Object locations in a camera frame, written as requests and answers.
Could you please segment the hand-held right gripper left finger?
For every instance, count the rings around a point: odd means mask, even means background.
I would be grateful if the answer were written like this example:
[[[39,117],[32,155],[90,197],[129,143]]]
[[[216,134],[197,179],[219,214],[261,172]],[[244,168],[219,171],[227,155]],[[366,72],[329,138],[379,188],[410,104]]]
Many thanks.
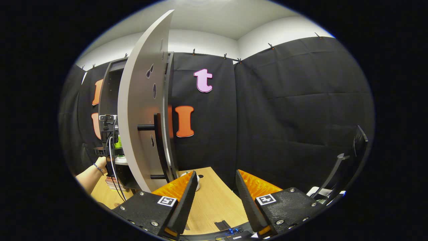
[[[162,238],[179,240],[184,233],[198,185],[190,171],[154,192],[135,193],[112,209],[115,217]]]

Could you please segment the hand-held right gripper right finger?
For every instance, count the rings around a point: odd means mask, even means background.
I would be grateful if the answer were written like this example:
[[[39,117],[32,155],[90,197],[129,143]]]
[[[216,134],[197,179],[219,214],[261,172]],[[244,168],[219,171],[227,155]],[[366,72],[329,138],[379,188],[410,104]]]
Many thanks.
[[[257,236],[287,234],[327,208],[295,187],[282,189],[242,170],[236,171],[236,187]]]

